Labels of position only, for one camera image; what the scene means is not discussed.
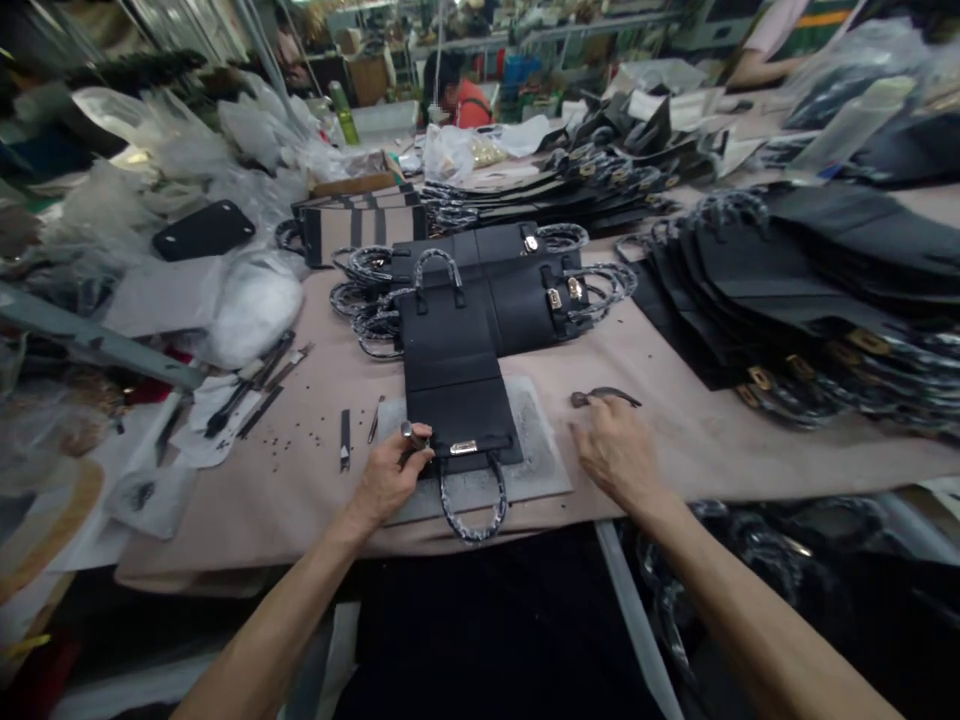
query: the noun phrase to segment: forearm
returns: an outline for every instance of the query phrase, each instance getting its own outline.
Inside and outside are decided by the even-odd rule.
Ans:
[[[634,508],[763,717],[899,718],[787,603],[700,525],[679,497]]]
[[[727,81],[727,86],[731,89],[746,90],[767,85],[787,77],[805,60],[806,58],[803,57],[777,62],[761,62],[759,58],[745,56],[737,64],[737,69]]]
[[[197,681],[174,720],[253,720],[273,712],[371,531],[349,505],[341,510]]]

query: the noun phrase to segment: green bottle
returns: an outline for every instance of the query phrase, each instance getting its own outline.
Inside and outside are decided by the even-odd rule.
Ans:
[[[333,100],[333,107],[337,111],[337,118],[340,120],[343,139],[346,140],[347,145],[359,145],[360,136],[357,134],[357,126],[353,124],[350,103],[347,102],[347,95],[336,80],[330,83],[330,97]]]

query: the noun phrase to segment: metal tool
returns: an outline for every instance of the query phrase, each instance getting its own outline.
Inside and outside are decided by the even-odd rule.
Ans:
[[[407,445],[409,445],[409,447],[400,455],[400,467],[403,467],[407,464],[407,460],[410,459],[411,455],[429,447],[430,440],[417,435],[413,431],[413,423],[411,423],[409,420],[404,420],[402,423],[400,423],[400,435],[404,440],[407,441]]]
[[[380,403],[386,399],[386,395],[381,395],[380,399],[377,400],[377,407],[373,409],[373,422],[370,423],[370,434],[367,435],[367,445],[373,442],[373,438],[377,434],[377,426],[380,424]]]
[[[264,368],[257,376],[257,382],[253,386],[253,389],[256,391],[263,390],[263,386],[267,382],[267,378],[270,377],[270,374],[276,369],[277,365],[280,362],[280,358],[286,355],[290,351],[290,346],[293,345],[294,338],[297,337],[297,334],[293,330],[287,330],[280,336],[280,339],[277,340],[276,351],[271,354],[270,359],[264,363]]]
[[[315,343],[308,342],[302,348],[300,348],[295,353],[293,353],[293,355],[291,355],[290,359],[287,361],[287,364],[284,365],[280,369],[280,372],[278,372],[274,376],[274,378],[266,384],[266,386],[264,387],[264,390],[266,390],[267,392],[270,392],[275,387],[277,387],[277,385],[279,385],[284,380],[286,380],[287,375],[293,372],[293,369],[300,363],[301,360],[303,360],[305,357],[307,357],[307,355],[309,355],[313,351],[314,347],[316,347]]]
[[[246,397],[247,392],[249,392],[251,388],[256,387],[261,378],[264,377],[264,373],[267,373],[276,365],[276,358],[279,358],[284,352],[285,338],[286,333],[282,335],[274,344],[274,346],[267,352],[267,354],[263,356],[261,368],[260,370],[256,371],[256,374],[253,377],[244,378],[243,371],[241,371],[240,382],[237,383],[237,389],[233,391],[233,395],[231,395],[230,399],[224,403],[223,407],[211,415],[210,419],[207,421],[207,429],[203,433],[205,438],[208,440],[210,438],[215,438],[223,431],[223,429],[227,426],[227,422],[230,420],[230,414],[237,409],[237,407],[240,405],[240,402],[244,397]]]
[[[277,399],[277,395],[282,392],[283,385],[278,385],[270,392],[269,395],[267,395],[267,399],[260,403],[260,407],[257,408],[257,411],[251,415],[250,419],[243,424],[242,428],[240,428],[240,432],[237,433],[238,438],[241,440],[246,439],[247,435],[250,434],[250,431],[253,430],[253,426],[259,422],[260,418],[264,416],[269,407],[273,405],[273,401]]]
[[[623,390],[617,390],[616,388],[611,388],[611,387],[594,388],[588,393],[582,393],[582,392],[571,393],[570,404],[576,408],[586,407],[587,405],[590,404],[590,401],[587,398],[590,398],[590,397],[599,398],[599,397],[606,397],[608,395],[621,398],[622,400],[626,400],[633,407],[640,407],[643,404],[636,398],[631,397],[630,395],[627,395],[625,392],[623,392]]]
[[[340,472],[350,469],[350,410],[340,413]]]

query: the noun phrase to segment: bag handle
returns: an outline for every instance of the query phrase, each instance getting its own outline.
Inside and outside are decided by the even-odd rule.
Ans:
[[[413,267],[413,287],[417,293],[417,315],[427,314],[427,300],[423,296],[423,267],[432,257],[440,258],[446,263],[447,277],[450,279],[450,284],[453,285],[454,305],[458,308],[466,307],[467,297],[463,293],[463,280],[460,279],[460,269],[457,267],[456,261],[439,248],[428,248],[420,253],[417,264]]]
[[[493,519],[483,528],[468,528],[453,511],[450,506],[450,496],[447,495],[447,461],[439,458],[436,461],[437,472],[440,475],[440,505],[443,507],[443,516],[454,534],[468,545],[479,545],[494,537],[500,532],[503,520],[507,516],[507,487],[503,480],[503,469],[500,467],[500,455],[496,450],[488,450],[484,454],[487,456],[487,464],[493,471],[494,477],[497,478],[497,491],[500,497],[497,500]]]

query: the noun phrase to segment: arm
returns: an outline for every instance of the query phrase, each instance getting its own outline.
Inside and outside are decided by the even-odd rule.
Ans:
[[[660,483],[653,438],[629,404],[619,398],[591,398],[590,404],[592,431],[572,428],[581,464],[660,544],[758,714],[791,720],[900,718]]]
[[[427,425],[414,425],[429,437]],[[353,499],[317,543],[263,599],[240,632],[197,681],[173,720],[258,720],[275,717],[303,650],[340,581],[373,532],[392,517],[433,458],[421,450],[399,465],[405,443],[396,433],[370,455]]]
[[[740,55],[733,75],[727,81],[727,87],[734,90],[747,90],[780,80],[790,75],[807,61],[809,56],[764,62],[759,50],[744,50]]]

